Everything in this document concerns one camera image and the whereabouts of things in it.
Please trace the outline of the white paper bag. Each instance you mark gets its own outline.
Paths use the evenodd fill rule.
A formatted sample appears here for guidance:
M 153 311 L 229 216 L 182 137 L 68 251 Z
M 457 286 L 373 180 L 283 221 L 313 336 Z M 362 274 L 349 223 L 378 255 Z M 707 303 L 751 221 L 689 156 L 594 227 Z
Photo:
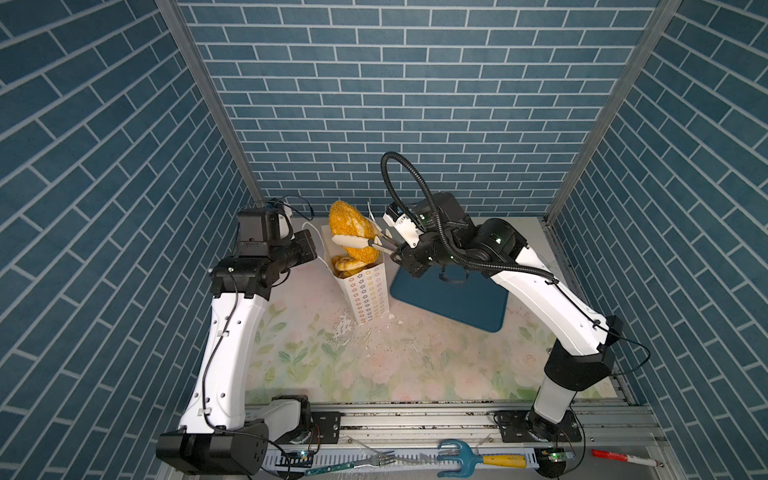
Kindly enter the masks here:
M 381 229 L 372 219 L 365 218 L 373 224 L 376 233 L 373 240 L 348 235 L 333 236 L 329 227 L 329 218 L 326 225 L 313 228 L 313 238 L 319 242 L 318 256 L 338 284 L 350 313 L 360 324 L 390 313 L 384 245 L 379 238 Z M 349 272 L 338 272 L 334 269 L 333 257 L 349 256 L 344 247 L 365 248 L 366 246 L 379 251 L 379 258 L 375 263 Z

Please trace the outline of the dark teal tray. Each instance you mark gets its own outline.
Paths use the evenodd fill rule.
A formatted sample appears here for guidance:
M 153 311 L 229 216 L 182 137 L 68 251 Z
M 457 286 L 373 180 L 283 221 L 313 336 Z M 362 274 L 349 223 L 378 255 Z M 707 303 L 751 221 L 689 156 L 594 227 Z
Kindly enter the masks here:
M 508 291 L 479 272 L 431 266 L 421 277 L 400 268 L 390 286 L 393 298 L 451 320 L 495 333 L 504 323 Z

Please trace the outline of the red white marker pen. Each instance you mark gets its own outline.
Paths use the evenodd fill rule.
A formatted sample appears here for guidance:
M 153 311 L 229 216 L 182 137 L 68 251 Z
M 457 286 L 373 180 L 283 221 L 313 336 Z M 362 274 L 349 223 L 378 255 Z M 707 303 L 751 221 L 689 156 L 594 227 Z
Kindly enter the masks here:
M 623 463 L 641 465 L 651 468 L 662 468 L 664 464 L 658 460 L 652 458 L 639 457 L 636 455 L 616 453 L 605 450 L 592 449 L 591 454 L 595 458 L 618 461 Z

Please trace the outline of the large sesame bread loaf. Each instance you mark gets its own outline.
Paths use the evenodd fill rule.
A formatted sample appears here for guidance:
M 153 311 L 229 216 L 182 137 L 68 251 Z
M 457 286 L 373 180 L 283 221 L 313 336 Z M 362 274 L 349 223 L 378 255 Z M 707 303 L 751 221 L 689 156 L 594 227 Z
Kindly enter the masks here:
M 376 233 L 371 221 L 365 218 L 354 206 L 338 200 L 330 207 L 329 227 L 331 234 L 348 235 L 373 240 Z M 366 246 L 365 248 L 344 247 L 346 253 L 353 259 L 364 264 L 373 264 L 379 258 L 379 251 Z

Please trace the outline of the aluminium rail frame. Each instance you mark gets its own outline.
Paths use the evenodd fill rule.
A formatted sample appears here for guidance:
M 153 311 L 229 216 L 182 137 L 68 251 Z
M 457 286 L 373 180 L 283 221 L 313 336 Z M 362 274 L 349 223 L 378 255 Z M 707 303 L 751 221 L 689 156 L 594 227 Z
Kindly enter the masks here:
M 545 478 L 562 478 L 595 458 L 592 449 L 652 458 L 664 464 L 651 468 L 658 479 L 681 479 L 682 466 L 647 407 L 596 403 L 576 405 L 566 413 L 564 429 L 555 440 L 529 432 L 527 405 L 512 403 L 445 403 L 391 405 L 316 405 L 311 408 L 311 436 L 280 439 L 267 450 L 261 469 L 280 479 L 305 479 L 311 468 L 363 459 L 393 451 L 397 461 L 383 467 L 360 467 L 334 473 L 375 473 L 456 469 L 438 462 L 442 440 L 466 442 L 476 454 L 518 454 L 527 469 Z

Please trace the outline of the teal yellow garden fork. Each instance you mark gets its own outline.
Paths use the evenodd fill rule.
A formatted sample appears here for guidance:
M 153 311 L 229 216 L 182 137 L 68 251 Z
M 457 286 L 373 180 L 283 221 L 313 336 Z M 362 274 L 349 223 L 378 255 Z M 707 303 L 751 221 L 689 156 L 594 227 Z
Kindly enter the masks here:
M 438 445 L 438 462 L 455 462 L 457 470 L 437 473 L 438 478 L 469 478 L 477 465 L 490 465 L 504 468 L 525 469 L 528 465 L 524 456 L 518 454 L 480 455 L 464 441 L 456 439 L 442 440 Z

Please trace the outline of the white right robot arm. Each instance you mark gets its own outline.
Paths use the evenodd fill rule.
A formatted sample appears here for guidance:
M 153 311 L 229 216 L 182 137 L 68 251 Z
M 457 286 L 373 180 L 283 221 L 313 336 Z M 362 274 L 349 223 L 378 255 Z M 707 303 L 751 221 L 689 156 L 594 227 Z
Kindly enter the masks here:
M 387 206 L 385 223 L 401 236 L 392 259 L 412 277 L 432 266 L 476 271 L 519 299 L 556 336 L 545 378 L 527 416 L 529 432 L 555 440 L 576 394 L 608 377 L 621 337 L 621 321 L 593 310 L 540 260 L 505 220 L 475 224 L 455 197 L 437 193 L 413 207 Z

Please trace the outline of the ring donut bread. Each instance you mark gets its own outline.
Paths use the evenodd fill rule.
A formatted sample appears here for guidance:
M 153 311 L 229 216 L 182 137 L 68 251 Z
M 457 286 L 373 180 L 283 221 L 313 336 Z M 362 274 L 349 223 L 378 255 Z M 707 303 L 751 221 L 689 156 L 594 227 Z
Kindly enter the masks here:
M 349 272 L 353 270 L 359 270 L 368 265 L 367 262 L 357 260 L 350 256 L 335 256 L 332 258 L 332 264 L 338 272 Z

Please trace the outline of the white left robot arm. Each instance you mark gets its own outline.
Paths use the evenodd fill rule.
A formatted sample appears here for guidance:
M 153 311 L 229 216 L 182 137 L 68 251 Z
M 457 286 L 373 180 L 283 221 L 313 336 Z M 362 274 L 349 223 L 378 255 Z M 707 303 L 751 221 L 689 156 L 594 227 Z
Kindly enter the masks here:
M 279 396 L 249 420 L 245 383 L 255 335 L 282 274 L 317 257 L 300 230 L 252 256 L 230 256 L 210 273 L 211 323 L 200 372 L 177 429 L 160 435 L 156 456 L 187 475 L 253 475 L 278 440 L 311 436 L 304 395 Z

